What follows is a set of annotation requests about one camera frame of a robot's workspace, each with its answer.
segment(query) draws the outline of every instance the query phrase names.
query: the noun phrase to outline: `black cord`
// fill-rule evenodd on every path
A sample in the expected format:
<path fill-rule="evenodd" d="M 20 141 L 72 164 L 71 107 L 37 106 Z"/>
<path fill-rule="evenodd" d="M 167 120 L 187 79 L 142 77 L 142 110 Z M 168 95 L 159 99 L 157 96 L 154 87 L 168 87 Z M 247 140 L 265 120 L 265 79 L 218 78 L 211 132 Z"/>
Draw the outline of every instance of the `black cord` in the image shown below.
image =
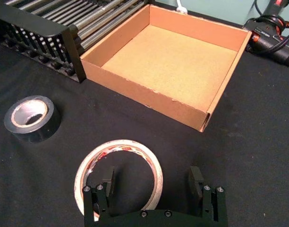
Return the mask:
<path fill-rule="evenodd" d="M 258 0 L 255 0 L 255 7 L 256 7 L 256 10 L 258 11 L 258 13 L 260 15 L 262 15 L 262 12 L 260 11 L 259 7 L 258 7 Z"/>
<path fill-rule="evenodd" d="M 282 17 L 280 16 L 275 16 L 275 15 L 262 15 L 262 12 L 260 11 L 259 7 L 258 7 L 258 2 L 257 0 L 255 0 L 255 8 L 258 11 L 258 13 L 260 14 L 260 17 L 258 18 L 252 18 L 250 20 L 254 20 L 256 22 L 265 22 L 265 23 L 269 23 L 272 24 L 274 26 L 277 26 L 280 30 L 280 34 L 282 33 L 282 31 L 285 28 L 289 28 L 289 21 L 285 21 Z M 289 42 L 289 35 L 287 37 L 285 37 L 282 41 L 278 42 L 276 45 L 262 50 L 262 51 L 253 51 L 255 54 L 270 54 L 270 53 L 275 53 L 278 50 L 282 49 L 287 43 Z"/>

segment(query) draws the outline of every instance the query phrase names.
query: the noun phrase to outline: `masking tape roll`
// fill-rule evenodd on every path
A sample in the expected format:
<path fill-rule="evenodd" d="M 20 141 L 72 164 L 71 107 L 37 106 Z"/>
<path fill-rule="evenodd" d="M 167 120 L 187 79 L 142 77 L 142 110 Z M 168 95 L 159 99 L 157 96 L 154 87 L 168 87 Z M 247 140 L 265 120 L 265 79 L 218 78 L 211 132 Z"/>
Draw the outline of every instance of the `masking tape roll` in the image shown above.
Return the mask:
<path fill-rule="evenodd" d="M 149 201 L 142 209 L 153 210 L 156 208 L 162 194 L 163 186 L 162 169 L 158 159 L 149 148 L 138 142 L 132 140 L 113 140 L 95 148 L 90 154 L 87 155 L 78 168 L 74 183 L 74 196 L 77 206 L 82 214 L 84 214 L 82 189 L 86 185 L 89 174 L 93 171 L 94 166 L 101 158 L 115 151 L 133 152 L 140 155 L 149 164 L 154 175 L 154 188 Z M 99 214 L 94 212 L 94 220 L 98 221 L 98 218 Z"/>

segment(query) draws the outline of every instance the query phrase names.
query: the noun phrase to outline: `red button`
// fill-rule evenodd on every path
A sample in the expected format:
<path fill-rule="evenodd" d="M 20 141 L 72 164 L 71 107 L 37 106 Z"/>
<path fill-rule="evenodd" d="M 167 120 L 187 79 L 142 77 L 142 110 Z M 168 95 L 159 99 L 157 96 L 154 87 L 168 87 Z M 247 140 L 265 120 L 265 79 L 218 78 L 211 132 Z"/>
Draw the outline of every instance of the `red button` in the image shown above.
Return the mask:
<path fill-rule="evenodd" d="M 280 6 L 281 3 L 282 3 L 282 0 L 277 0 L 275 4 L 276 4 L 277 6 Z"/>

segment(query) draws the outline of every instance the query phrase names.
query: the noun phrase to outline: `black electrical tape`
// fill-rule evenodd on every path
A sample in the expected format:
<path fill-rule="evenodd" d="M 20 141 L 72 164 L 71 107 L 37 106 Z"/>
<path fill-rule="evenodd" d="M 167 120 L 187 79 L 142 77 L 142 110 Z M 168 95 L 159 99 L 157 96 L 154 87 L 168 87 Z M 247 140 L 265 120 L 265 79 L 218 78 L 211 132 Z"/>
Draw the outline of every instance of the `black electrical tape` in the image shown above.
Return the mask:
<path fill-rule="evenodd" d="M 37 143 L 48 139 L 59 128 L 60 114 L 49 98 L 29 96 L 9 108 L 4 125 L 19 139 Z"/>

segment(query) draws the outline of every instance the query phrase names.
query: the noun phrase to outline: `table surface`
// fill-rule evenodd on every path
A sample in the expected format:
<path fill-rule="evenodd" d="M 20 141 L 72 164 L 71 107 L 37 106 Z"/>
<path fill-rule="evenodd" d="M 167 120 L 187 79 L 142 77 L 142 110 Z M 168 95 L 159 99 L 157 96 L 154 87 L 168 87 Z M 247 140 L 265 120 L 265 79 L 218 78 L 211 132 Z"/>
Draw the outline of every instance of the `table surface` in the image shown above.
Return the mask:
<path fill-rule="evenodd" d="M 48 140 L 17 140 L 6 111 L 31 95 L 49 97 L 61 113 Z M 86 155 L 109 140 L 138 141 L 163 169 L 158 209 L 192 213 L 187 173 L 200 167 L 226 190 L 232 227 L 289 227 L 289 68 L 244 53 L 204 133 L 89 80 L 78 84 L 0 46 L 0 226 L 83 226 L 73 194 Z M 153 188 L 138 155 L 111 154 L 89 182 L 116 166 L 113 214 L 139 210 Z"/>

